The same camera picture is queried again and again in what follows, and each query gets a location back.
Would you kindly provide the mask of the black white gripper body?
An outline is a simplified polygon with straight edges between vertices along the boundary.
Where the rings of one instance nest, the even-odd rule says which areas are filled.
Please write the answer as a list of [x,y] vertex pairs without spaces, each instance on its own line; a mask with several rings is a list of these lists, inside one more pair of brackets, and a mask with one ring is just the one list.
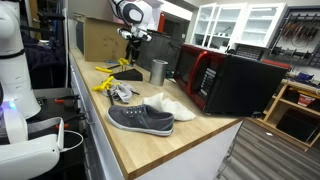
[[142,41],[149,42],[152,40],[152,36],[144,30],[137,29],[135,27],[122,27],[117,29],[117,33],[128,41],[126,52],[131,53],[138,49]]

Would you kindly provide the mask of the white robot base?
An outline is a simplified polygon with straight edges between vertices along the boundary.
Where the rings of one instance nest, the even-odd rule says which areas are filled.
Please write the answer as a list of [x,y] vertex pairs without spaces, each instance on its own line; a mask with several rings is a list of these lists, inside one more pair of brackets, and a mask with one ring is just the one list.
[[0,0],[1,180],[67,180],[73,167],[59,165],[64,135],[61,117],[34,123],[41,107],[31,87],[20,29],[20,0]]

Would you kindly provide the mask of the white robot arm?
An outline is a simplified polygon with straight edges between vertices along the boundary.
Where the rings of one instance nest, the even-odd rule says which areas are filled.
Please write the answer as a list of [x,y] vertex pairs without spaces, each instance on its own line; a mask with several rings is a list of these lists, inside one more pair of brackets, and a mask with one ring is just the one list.
[[147,32],[151,20],[152,7],[144,0],[108,0],[113,14],[122,20],[126,28],[117,30],[118,34],[129,41],[129,47],[137,50],[142,41],[151,41]]

